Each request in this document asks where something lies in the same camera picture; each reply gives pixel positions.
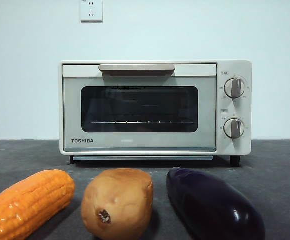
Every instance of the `corn cob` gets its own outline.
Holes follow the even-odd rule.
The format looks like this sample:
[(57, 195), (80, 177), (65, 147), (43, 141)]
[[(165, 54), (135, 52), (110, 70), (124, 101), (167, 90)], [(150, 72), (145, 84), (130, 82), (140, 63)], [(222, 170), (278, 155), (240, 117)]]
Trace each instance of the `corn cob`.
[(61, 170), (38, 172), (0, 193), (0, 240), (23, 240), (71, 201), (75, 184)]

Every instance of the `oven window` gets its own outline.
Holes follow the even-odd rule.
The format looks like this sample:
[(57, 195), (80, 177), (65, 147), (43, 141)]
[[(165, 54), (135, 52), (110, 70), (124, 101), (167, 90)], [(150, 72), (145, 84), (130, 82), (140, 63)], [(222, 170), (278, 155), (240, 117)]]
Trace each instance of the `oven window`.
[(198, 90), (87, 86), (81, 90), (81, 127), (87, 133), (193, 133)]

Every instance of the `dark table surface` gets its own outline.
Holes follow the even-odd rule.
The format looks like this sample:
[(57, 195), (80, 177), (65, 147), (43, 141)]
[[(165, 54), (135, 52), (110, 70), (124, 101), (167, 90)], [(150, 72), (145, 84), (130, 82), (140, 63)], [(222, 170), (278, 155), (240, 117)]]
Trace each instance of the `dark table surface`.
[(69, 164), (56, 140), (0, 140), (0, 192), (38, 171), (60, 169), (75, 181), (70, 205), (60, 211), (30, 240), (96, 240), (84, 228), (80, 203), (87, 184), (101, 171), (128, 167), (149, 173), (153, 180), (153, 214), (141, 240), (189, 240), (167, 197), (166, 174), (172, 167), (209, 172), (243, 193), (261, 213), (267, 240), (290, 240), (290, 140), (254, 140), (252, 152), (242, 156), (241, 167), (231, 168), (229, 158), (213, 161), (92, 161)]

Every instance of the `potato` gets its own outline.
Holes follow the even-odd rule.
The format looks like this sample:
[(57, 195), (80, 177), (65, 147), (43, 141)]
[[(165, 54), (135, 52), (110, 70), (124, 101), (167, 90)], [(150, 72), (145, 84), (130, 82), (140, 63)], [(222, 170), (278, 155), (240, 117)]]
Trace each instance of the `potato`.
[(102, 240), (136, 240), (150, 221), (153, 185), (149, 174), (130, 168), (105, 170), (86, 187), (81, 217)]

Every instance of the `toshiba logo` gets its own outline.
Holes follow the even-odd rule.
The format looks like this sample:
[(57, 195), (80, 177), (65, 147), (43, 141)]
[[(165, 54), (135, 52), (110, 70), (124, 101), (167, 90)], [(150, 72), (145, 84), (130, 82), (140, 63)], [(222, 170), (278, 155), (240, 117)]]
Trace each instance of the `toshiba logo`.
[(71, 139), (72, 143), (76, 143), (76, 144), (90, 144), (90, 143), (94, 143), (94, 141), (92, 139)]

